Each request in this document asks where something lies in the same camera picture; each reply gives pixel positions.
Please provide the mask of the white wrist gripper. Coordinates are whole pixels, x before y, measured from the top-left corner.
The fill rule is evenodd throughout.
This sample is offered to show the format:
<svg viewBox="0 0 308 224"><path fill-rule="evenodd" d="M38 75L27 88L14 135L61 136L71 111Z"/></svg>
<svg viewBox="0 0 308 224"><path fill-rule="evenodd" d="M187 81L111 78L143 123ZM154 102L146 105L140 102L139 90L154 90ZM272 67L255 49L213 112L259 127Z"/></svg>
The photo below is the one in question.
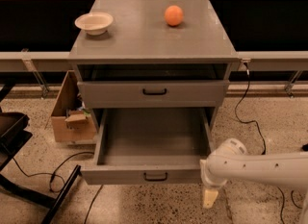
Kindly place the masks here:
<svg viewBox="0 0 308 224"><path fill-rule="evenodd" d="M227 180L212 173L207 160L200 161L200 172L202 183L206 187L203 189L202 195L203 207L210 209L218 198L217 189L224 187Z"/></svg>

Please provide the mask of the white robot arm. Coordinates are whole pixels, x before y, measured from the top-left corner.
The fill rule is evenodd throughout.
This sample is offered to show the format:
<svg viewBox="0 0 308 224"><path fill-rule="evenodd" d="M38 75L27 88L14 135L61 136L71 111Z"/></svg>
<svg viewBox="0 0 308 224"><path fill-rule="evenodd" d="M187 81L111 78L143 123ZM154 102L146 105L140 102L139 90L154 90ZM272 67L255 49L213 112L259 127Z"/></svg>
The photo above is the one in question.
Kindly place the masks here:
<svg viewBox="0 0 308 224"><path fill-rule="evenodd" d="M308 153L249 155L243 143L229 138L200 160L203 207L210 209L218 191L231 179L297 190L308 189Z"/></svg>

